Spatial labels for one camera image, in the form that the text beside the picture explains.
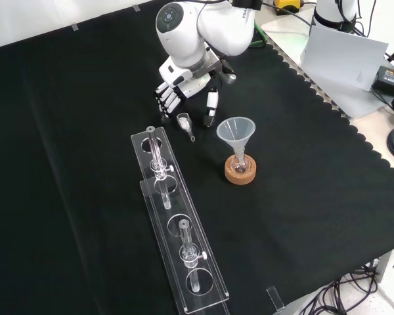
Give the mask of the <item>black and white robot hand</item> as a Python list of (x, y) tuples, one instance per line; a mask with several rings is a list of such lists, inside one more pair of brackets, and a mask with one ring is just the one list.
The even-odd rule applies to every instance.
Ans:
[(203, 124), (206, 127), (211, 127), (215, 121), (219, 102), (219, 90), (211, 81), (214, 74), (215, 72), (211, 71), (200, 78), (183, 81), (175, 87), (170, 87), (166, 82), (157, 87), (154, 91), (154, 98), (162, 115), (162, 120), (169, 119), (172, 113), (182, 106), (186, 100), (194, 97), (207, 87), (207, 110), (203, 118)]

